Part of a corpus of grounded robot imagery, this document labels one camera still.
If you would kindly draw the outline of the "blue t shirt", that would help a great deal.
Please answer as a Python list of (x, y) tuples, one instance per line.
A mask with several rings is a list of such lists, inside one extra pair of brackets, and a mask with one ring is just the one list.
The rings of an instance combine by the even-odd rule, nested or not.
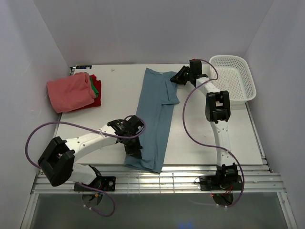
[(142, 90), (136, 116), (145, 122), (146, 129), (139, 136), (142, 158), (127, 156), (124, 165), (130, 168), (160, 173), (171, 128), (177, 97), (178, 85), (170, 79), (175, 72), (160, 73), (147, 68), (144, 73)]

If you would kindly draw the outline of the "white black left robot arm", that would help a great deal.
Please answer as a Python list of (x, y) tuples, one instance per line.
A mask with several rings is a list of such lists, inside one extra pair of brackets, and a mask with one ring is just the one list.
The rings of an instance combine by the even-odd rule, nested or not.
[(139, 136), (145, 131), (145, 122), (135, 115), (116, 119), (88, 134), (62, 139), (53, 138), (38, 160), (38, 165), (53, 187), (67, 181), (85, 185), (89, 190), (101, 186), (102, 176), (91, 165), (81, 165), (84, 156), (107, 146), (122, 144), (126, 155), (140, 158), (142, 146)]

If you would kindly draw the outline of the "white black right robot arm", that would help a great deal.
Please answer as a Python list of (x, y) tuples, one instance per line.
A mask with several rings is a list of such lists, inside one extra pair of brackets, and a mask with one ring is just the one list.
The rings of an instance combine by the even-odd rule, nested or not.
[[(216, 173), (203, 183), (209, 187), (217, 186), (220, 189), (227, 189), (232, 188), (233, 184), (238, 182), (239, 174), (228, 135), (228, 121), (231, 116), (230, 96), (228, 91), (222, 91), (212, 83), (218, 78), (218, 71), (211, 63), (203, 59), (191, 59), (189, 66), (183, 66), (170, 81), (182, 85), (190, 82), (194, 86), (183, 104), (183, 127), (186, 134), (195, 143), (216, 149)], [(205, 96), (205, 117), (213, 130), (214, 145), (198, 142), (190, 135), (186, 127), (186, 106), (196, 90), (200, 90)]]

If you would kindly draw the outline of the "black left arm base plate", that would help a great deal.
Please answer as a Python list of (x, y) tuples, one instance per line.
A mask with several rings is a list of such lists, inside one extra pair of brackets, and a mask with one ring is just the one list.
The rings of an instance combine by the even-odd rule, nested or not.
[[(115, 191), (115, 184), (116, 184), (116, 177), (114, 176), (108, 176), (108, 177), (97, 177), (95, 178), (90, 184), (86, 185), (88, 187), (96, 188), (102, 191)], [(90, 191), (90, 189), (82, 187), (78, 184), (74, 185), (73, 188), (74, 191), (77, 192), (84, 192), (84, 191)]]

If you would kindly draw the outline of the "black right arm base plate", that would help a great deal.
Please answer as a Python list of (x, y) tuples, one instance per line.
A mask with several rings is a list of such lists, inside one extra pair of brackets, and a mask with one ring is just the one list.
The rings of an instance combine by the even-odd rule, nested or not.
[(240, 191), (243, 187), (243, 181), (240, 176), (236, 181), (219, 181), (216, 176), (199, 176), (194, 184), (200, 186), (201, 191)]

